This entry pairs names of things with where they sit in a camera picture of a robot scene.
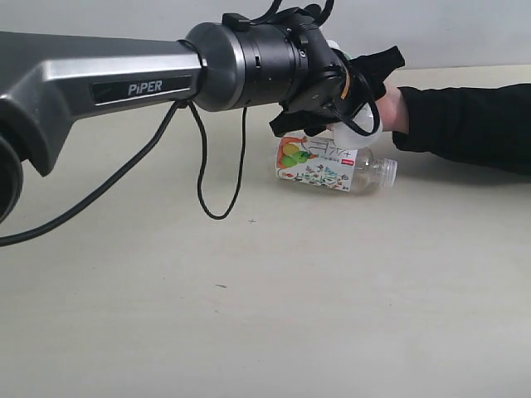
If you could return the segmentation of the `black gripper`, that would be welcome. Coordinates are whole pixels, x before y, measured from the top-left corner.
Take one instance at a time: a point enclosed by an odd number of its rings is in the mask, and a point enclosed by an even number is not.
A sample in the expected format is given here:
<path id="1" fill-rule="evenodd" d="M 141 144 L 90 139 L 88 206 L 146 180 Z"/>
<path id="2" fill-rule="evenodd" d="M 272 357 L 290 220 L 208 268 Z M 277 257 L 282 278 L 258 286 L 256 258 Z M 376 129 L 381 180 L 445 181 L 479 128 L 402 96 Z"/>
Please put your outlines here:
<path id="1" fill-rule="evenodd" d="M 331 49 L 314 19 L 302 12 L 293 14 L 286 22 L 291 29 L 300 65 L 296 67 L 295 88 L 282 102 L 283 110 L 269 122 L 276 137 L 302 131 L 314 137 L 332 123 L 329 114 L 316 114 L 324 104 L 340 95 L 346 79 L 346 67 Z M 397 46 L 371 55 L 358 56 L 349 62 L 353 71 L 353 87 L 364 100 L 381 99 L 386 93 L 385 80 L 402 68 L 405 60 Z"/>

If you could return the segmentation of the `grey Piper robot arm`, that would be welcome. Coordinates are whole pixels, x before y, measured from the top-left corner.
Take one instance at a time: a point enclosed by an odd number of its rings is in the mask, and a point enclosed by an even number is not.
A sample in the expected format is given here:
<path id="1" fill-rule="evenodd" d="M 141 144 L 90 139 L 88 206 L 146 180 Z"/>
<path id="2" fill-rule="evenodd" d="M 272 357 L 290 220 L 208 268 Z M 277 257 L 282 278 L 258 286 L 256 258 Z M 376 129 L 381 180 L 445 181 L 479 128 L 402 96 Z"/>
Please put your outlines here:
<path id="1" fill-rule="evenodd" d="M 178 41 L 3 32 L 2 216 L 20 197 L 22 163 L 49 174 L 80 119 L 177 101 L 209 112 L 279 104 L 276 136 L 353 127 L 405 61 L 396 47 L 349 59 L 321 32 L 330 13 L 316 4 L 273 5 L 256 19 L 226 13 Z"/>

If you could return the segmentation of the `person's open right hand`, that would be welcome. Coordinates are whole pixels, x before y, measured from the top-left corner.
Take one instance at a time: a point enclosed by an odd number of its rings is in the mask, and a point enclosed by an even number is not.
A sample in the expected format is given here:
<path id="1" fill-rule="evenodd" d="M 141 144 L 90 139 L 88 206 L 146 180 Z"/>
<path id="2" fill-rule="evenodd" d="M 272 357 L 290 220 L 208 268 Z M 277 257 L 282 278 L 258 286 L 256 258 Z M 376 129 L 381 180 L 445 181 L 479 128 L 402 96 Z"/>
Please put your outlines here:
<path id="1" fill-rule="evenodd" d="M 385 84 L 385 95 L 376 101 L 382 122 L 382 130 L 409 133 L 409 112 L 402 92 L 394 85 Z"/>

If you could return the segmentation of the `black sleeved right forearm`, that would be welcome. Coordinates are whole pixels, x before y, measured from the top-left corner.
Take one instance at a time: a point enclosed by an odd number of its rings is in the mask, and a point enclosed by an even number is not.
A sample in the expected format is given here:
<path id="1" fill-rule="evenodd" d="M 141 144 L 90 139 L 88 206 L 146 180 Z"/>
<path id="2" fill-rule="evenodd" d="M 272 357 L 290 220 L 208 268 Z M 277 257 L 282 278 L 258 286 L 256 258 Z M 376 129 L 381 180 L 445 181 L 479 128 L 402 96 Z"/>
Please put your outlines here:
<path id="1" fill-rule="evenodd" d="M 445 160 L 530 174 L 530 84 L 399 89 L 406 124 L 395 146 Z"/>

